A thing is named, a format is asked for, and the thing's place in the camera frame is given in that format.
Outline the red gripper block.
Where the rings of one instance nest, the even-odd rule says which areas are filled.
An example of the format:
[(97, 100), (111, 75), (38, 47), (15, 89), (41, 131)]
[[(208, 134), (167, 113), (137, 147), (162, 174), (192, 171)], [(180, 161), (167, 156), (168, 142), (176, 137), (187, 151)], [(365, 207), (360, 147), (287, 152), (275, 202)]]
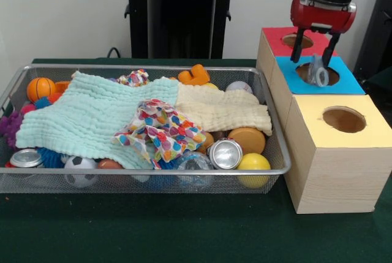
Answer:
[(328, 46), (322, 55), (323, 67), (329, 66), (340, 33), (347, 32), (356, 17), (356, 4), (347, 6), (332, 6), (312, 0), (293, 0), (290, 9), (290, 19), (298, 27), (290, 60), (297, 63), (301, 57), (302, 41), (305, 29), (322, 30), (331, 34)]

